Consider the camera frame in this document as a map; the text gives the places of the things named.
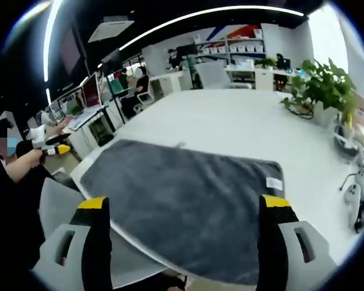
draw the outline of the ceiling light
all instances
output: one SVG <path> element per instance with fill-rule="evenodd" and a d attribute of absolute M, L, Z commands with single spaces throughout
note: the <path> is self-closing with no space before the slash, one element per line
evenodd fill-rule
<path fill-rule="evenodd" d="M 263 6 L 263 5 L 238 5 L 238 6 L 227 6 L 227 7 L 212 8 L 212 9 L 202 10 L 202 11 L 199 11 L 199 12 L 194 12 L 194 13 L 191 13 L 191 14 L 188 14 L 188 15 L 184 15 L 184 16 L 175 18 L 173 20 L 167 21 L 164 24 L 158 25 L 158 26 L 156 26 L 156 27 L 142 33 L 141 35 L 137 36 L 133 40 L 127 42 L 126 44 L 122 45 L 120 47 L 120 50 L 124 50 L 129 45 L 131 45 L 134 42 L 138 41 L 139 39 L 149 35 L 150 33 L 153 33 L 154 31 L 156 31 L 158 29 L 161 29 L 163 27 L 166 27 L 166 26 L 168 26 L 170 24 L 173 24 L 173 23 L 176 23 L 178 21 L 181 21 L 181 20 L 184 20 L 184 19 L 187 19 L 187 18 L 191 18 L 191 17 L 194 17 L 194 16 L 206 14 L 206 13 L 226 11 L 226 10 L 239 10 L 239 9 L 262 9 L 262 10 L 270 10 L 270 11 L 278 11 L 278 12 L 283 12 L 283 13 L 289 13 L 289 14 L 293 14 L 293 15 L 297 15 L 297 16 L 304 16 L 303 13 L 293 11 L 293 10 L 290 10 L 290 9 L 285 9 L 285 8 L 280 8 L 280 7 Z"/>
<path fill-rule="evenodd" d="M 62 2 L 63 0 L 53 1 L 49 19 L 47 20 L 46 33 L 44 35 L 44 43 L 43 43 L 43 75 L 45 82 L 49 80 L 49 50 L 50 50 L 51 35 L 53 33 L 55 18 L 56 15 L 58 14 L 58 9 L 61 6 Z"/>
<path fill-rule="evenodd" d="M 83 79 L 83 81 L 79 84 L 79 86 L 81 87 L 83 84 L 85 84 L 86 80 L 88 80 L 88 79 L 89 79 L 89 77 L 86 76 L 85 79 Z"/>
<path fill-rule="evenodd" d="M 50 97 L 50 90 L 49 88 L 46 89 L 46 95 L 47 95 L 47 102 L 49 102 L 49 105 L 51 104 L 51 97 Z"/>
<path fill-rule="evenodd" d="M 45 2 L 41 2 L 41 3 L 37 4 L 37 5 L 35 5 L 33 8 L 31 8 L 29 11 L 27 11 L 21 17 L 21 19 L 18 21 L 18 24 L 20 24 L 22 22 L 25 22 L 25 21 L 33 18 L 34 16 L 38 15 L 43 10 L 45 10 L 50 4 L 51 4 L 51 1 L 45 1 Z"/>

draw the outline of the led strip light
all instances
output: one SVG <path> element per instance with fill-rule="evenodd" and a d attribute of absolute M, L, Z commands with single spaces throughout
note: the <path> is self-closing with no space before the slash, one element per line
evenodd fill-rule
<path fill-rule="evenodd" d="M 184 16 L 175 18 L 173 20 L 167 21 L 164 24 L 158 25 L 158 26 L 156 26 L 156 27 L 142 33 L 141 35 L 137 36 L 133 40 L 127 42 L 126 44 L 122 45 L 120 47 L 120 50 L 124 50 L 129 45 L 131 45 L 134 42 L 138 41 L 139 39 L 149 35 L 150 33 L 153 33 L 154 31 L 156 31 L 158 29 L 161 29 L 163 27 L 166 27 L 166 26 L 168 26 L 170 24 L 173 24 L 173 23 L 176 23 L 178 21 L 185 20 L 187 18 L 191 18 L 191 17 L 194 17 L 194 16 L 206 14 L 206 13 L 226 11 L 226 10 L 239 10 L 239 9 L 261 9 L 261 10 L 284 12 L 284 13 L 289 13 L 289 14 L 293 14 L 293 15 L 297 15 L 297 16 L 304 16 L 303 13 L 293 11 L 293 10 L 290 10 L 290 9 L 279 8 L 279 7 L 271 7 L 271 6 L 262 6 L 262 5 L 238 5 L 238 6 L 227 6 L 227 7 L 212 8 L 212 9 L 202 10 L 202 11 L 199 11 L 199 12 L 194 12 L 194 13 L 191 13 L 191 14 L 188 14 L 188 15 L 184 15 Z"/>

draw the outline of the plant pot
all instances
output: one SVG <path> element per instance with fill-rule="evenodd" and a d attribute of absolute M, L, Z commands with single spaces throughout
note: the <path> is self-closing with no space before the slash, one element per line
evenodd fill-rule
<path fill-rule="evenodd" d="M 329 127 L 334 121 L 334 118 L 337 116 L 339 111 L 336 108 L 329 107 L 326 110 L 323 109 L 323 104 L 321 101 L 318 101 L 314 105 L 314 117 L 313 121 L 322 126 L 322 127 Z"/>

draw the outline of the white chair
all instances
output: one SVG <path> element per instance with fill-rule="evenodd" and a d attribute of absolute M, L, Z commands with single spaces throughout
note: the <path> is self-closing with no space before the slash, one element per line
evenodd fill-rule
<path fill-rule="evenodd" d="M 155 101 L 155 98 L 153 96 L 153 90 L 150 82 L 150 78 L 148 79 L 148 85 L 147 85 L 147 91 L 138 94 L 137 98 L 139 99 L 140 103 L 142 105 L 149 105 Z"/>
<path fill-rule="evenodd" d="M 61 225 L 70 223 L 77 207 L 84 201 L 81 193 L 69 189 L 52 179 L 45 179 L 39 214 L 47 238 Z M 110 277 L 114 289 L 146 279 L 167 269 L 110 230 L 112 252 Z"/>
<path fill-rule="evenodd" d="M 203 62 L 196 64 L 195 69 L 200 76 L 204 89 L 226 89 L 226 88 L 244 88 L 252 89 L 248 83 L 231 82 L 223 64 L 220 61 Z"/>

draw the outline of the white desk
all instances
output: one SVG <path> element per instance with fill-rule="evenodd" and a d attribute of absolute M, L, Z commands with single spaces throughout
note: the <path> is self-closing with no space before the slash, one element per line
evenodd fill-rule
<path fill-rule="evenodd" d="M 172 147 L 183 142 L 187 149 L 277 161 L 286 199 L 299 220 L 308 221 L 326 238 L 331 256 L 340 264 L 359 236 L 349 229 L 339 187 L 357 167 L 339 158 L 332 133 L 286 111 L 279 104 L 284 96 L 246 89 L 173 93 L 117 130 L 115 139 L 83 160 L 72 178 L 88 198 L 80 184 L 82 175 L 103 149 L 121 138 Z M 118 226 L 112 224 L 112 228 L 151 258 L 183 272 Z"/>
<path fill-rule="evenodd" d="M 163 75 L 150 77 L 150 81 L 159 80 L 163 93 L 166 96 L 172 92 L 179 92 L 182 90 L 180 78 L 183 77 L 183 75 L 183 71 L 166 73 Z"/>
<path fill-rule="evenodd" d="M 274 75 L 283 75 L 283 76 L 288 76 L 288 77 L 295 77 L 298 76 L 298 74 L 296 73 L 288 73 L 285 70 L 279 70 L 279 69 L 263 69 L 263 68 L 253 68 L 253 69 L 249 69 L 246 68 L 242 65 L 227 65 L 225 67 L 225 70 L 227 72 L 271 72 Z"/>
<path fill-rule="evenodd" d="M 298 74 L 296 73 L 288 73 L 284 70 L 263 69 L 263 68 L 249 69 L 242 65 L 227 65 L 225 70 L 229 73 L 233 72 L 254 73 L 256 90 L 266 90 L 266 91 L 273 91 L 274 75 L 282 75 L 287 77 L 298 76 Z"/>
<path fill-rule="evenodd" d="M 64 133 L 71 133 L 68 140 L 81 159 L 84 159 L 98 147 L 98 143 L 90 131 L 89 125 L 103 115 L 103 113 L 99 111 L 105 107 L 107 107 L 106 111 L 114 128 L 117 129 L 123 124 L 123 121 L 118 115 L 114 102 L 110 102 L 108 106 L 96 105 L 84 109 L 84 112 L 79 117 L 71 120 L 63 129 Z"/>

